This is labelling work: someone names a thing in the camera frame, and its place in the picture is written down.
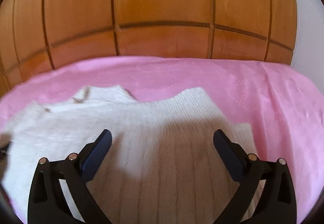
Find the white knitted sweater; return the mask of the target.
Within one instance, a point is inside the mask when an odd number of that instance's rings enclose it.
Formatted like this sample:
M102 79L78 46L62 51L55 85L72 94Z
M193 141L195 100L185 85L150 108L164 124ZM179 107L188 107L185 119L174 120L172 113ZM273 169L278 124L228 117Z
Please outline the white knitted sweater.
M29 104L2 130L13 142L2 183L20 217L38 160L79 152L104 129L113 144L88 189L113 223L213 223L238 187L214 132L256 151L251 126L229 122L202 88L147 103L121 86L82 88L64 102Z

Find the pink bedspread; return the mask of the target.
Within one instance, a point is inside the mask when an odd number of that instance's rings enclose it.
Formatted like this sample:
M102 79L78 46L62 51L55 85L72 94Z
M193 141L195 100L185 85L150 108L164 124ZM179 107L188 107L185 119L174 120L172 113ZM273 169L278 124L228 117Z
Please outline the pink bedspread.
M201 87L233 123L251 125L262 158L287 159L298 220L323 189L323 94L287 65L260 61L115 56L73 63L17 85L1 99L1 124L30 102L68 99L86 85L121 85L141 102Z

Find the wooden wardrobe wall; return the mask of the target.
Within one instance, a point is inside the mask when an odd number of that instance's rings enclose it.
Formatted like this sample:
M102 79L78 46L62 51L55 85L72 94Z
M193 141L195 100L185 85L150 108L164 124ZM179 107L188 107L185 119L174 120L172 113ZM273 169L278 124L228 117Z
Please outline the wooden wardrobe wall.
M290 64L296 0L1 0L1 93L83 59Z

